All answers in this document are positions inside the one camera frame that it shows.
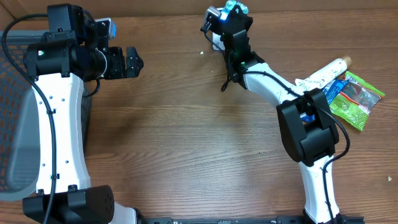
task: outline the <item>green snack bag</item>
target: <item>green snack bag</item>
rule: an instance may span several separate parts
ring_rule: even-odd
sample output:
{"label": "green snack bag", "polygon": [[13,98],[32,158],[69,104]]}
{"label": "green snack bag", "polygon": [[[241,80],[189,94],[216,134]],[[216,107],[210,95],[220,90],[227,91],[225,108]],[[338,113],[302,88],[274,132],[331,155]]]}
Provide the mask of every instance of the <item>green snack bag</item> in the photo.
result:
{"label": "green snack bag", "polygon": [[351,72],[346,72],[345,80],[349,83],[330,103],[330,110],[363,131],[369,113],[385,94]]}

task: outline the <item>wooden tabletop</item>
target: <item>wooden tabletop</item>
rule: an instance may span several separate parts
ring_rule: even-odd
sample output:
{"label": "wooden tabletop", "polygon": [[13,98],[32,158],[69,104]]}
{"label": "wooden tabletop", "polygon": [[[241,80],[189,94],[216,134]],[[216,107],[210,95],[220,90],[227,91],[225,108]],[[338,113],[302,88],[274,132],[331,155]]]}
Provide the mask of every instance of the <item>wooden tabletop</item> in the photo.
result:
{"label": "wooden tabletop", "polygon": [[[333,181],[342,214],[398,223],[398,9],[251,15],[253,50],[288,81],[349,55],[350,70],[386,94],[363,132],[343,123],[351,150],[334,163]],[[282,146],[275,108],[238,84],[220,92],[225,64],[199,31],[203,17],[114,21],[111,45],[135,46],[145,66],[139,78],[101,82],[93,98],[85,155],[92,185],[110,185],[116,201],[147,217],[301,214],[302,177]],[[341,135],[336,150],[344,146]],[[0,222],[33,221],[20,202],[3,202]]]}

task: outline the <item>gray container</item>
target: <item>gray container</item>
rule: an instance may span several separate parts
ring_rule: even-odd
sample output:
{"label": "gray container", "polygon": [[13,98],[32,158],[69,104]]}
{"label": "gray container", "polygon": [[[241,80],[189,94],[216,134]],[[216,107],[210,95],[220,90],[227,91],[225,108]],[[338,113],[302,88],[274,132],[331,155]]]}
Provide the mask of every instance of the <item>gray container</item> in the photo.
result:
{"label": "gray container", "polygon": [[[27,46],[40,42],[44,32],[46,30],[15,30],[8,33],[10,54],[24,71],[23,55]],[[83,98],[83,145],[90,108],[90,98]],[[0,47],[0,200],[20,200],[35,191],[40,165],[39,137],[39,114],[34,91],[9,63]]]}

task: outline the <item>snack package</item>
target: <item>snack package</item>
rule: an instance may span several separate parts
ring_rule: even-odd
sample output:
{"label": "snack package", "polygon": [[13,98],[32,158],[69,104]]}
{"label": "snack package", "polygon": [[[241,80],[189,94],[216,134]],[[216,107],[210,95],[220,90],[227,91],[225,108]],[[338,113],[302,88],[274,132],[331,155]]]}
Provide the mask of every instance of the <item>snack package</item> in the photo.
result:
{"label": "snack package", "polygon": [[363,131],[369,113],[385,94],[351,72],[346,72],[345,80],[349,82],[330,103],[330,110]]}
{"label": "snack package", "polygon": [[[323,89],[323,93],[326,95],[326,99],[328,100],[328,104],[335,99],[335,97],[339,94],[339,92],[347,85],[348,80],[332,80],[328,83]],[[311,122],[315,120],[315,115],[308,116],[305,115],[301,118],[302,121]]]}

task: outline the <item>blue package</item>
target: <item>blue package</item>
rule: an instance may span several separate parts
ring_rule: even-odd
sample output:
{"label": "blue package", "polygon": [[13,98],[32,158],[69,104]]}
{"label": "blue package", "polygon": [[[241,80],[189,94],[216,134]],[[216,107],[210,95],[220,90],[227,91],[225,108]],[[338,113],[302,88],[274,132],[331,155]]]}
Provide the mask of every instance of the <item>blue package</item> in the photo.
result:
{"label": "blue package", "polygon": [[[326,99],[328,100],[328,104],[336,98],[337,94],[347,85],[349,80],[332,80],[323,88],[323,93],[326,95]],[[311,122],[315,120],[315,115],[308,116],[305,115],[301,118],[302,121]]]}

